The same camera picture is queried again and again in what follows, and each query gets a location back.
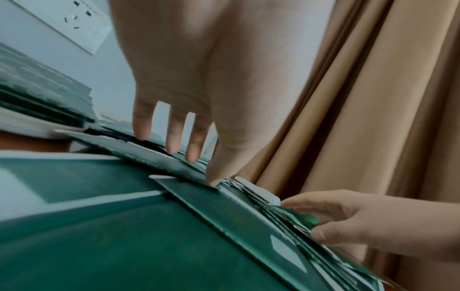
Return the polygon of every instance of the white power outlet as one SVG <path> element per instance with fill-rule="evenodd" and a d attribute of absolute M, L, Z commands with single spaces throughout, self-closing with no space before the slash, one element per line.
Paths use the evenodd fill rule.
<path fill-rule="evenodd" d="M 94 55 L 112 30 L 110 18 L 89 0 L 11 0 Z"/>

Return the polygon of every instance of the table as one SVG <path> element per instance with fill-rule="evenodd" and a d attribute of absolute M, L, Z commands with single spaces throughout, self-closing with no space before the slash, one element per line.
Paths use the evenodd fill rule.
<path fill-rule="evenodd" d="M 0 130 L 0 150 L 68 152 L 71 143 L 72 142 L 70 140 L 43 140 L 26 136 L 20 136 Z M 356 262 L 360 263 L 357 259 L 353 258 L 352 256 L 348 256 L 354 259 Z M 391 283 L 395 287 L 385 285 L 385 291 L 405 291 L 403 288 L 397 286 L 395 283 Z"/>

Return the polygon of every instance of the beige curtain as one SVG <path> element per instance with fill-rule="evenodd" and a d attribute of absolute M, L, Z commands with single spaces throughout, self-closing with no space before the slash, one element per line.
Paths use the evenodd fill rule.
<path fill-rule="evenodd" d="M 459 0 L 339 0 L 304 93 L 240 175 L 281 197 L 349 189 L 460 202 Z M 460 265 L 348 249 L 408 290 Z"/>

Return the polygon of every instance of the electrical outlet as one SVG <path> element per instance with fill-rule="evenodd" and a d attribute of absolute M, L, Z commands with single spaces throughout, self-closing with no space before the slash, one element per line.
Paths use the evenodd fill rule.
<path fill-rule="evenodd" d="M 11 0 L 94 55 L 112 30 L 110 18 L 89 0 Z"/>

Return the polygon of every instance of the brown curtain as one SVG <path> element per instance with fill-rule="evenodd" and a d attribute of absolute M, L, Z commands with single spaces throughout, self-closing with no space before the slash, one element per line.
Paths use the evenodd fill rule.
<path fill-rule="evenodd" d="M 282 198 L 460 202 L 459 49 L 459 0 L 339 0 L 302 97 L 239 175 Z M 347 250 L 408 290 L 460 285 L 460 265 Z"/>

